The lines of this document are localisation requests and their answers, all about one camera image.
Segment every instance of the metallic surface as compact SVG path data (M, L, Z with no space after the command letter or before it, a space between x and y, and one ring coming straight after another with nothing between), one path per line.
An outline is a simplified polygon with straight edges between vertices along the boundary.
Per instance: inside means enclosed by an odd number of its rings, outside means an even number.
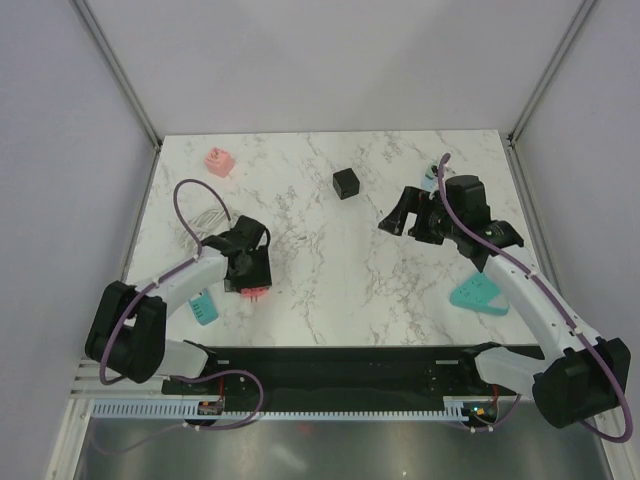
M170 423L92 420L95 440L113 449ZM593 435L577 425L555 430L531 404L475 435L434 423L258 422L229 432L179 429L124 455L85 448L76 479L611 478Z

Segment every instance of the teal eraser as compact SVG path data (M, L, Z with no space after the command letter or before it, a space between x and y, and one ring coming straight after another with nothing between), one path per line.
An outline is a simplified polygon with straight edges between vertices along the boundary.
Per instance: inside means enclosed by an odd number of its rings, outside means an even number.
M476 273L449 297L451 305L491 315L506 315L509 301L484 273Z
M189 300L189 306L200 325L208 325L218 318L218 310L216 310L209 290L206 288L195 298Z

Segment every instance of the black box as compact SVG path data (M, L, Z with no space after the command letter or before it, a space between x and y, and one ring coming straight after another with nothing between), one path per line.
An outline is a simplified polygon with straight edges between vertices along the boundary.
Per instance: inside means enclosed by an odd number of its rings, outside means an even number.
M352 169L347 168L333 174L333 188L341 200L353 197L360 191L360 180Z

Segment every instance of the pink block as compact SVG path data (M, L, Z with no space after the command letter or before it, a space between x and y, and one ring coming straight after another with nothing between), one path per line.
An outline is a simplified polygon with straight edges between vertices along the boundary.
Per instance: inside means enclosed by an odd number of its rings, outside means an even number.
M229 152L214 147L204 159L207 169L219 177L226 177L233 168L233 160Z

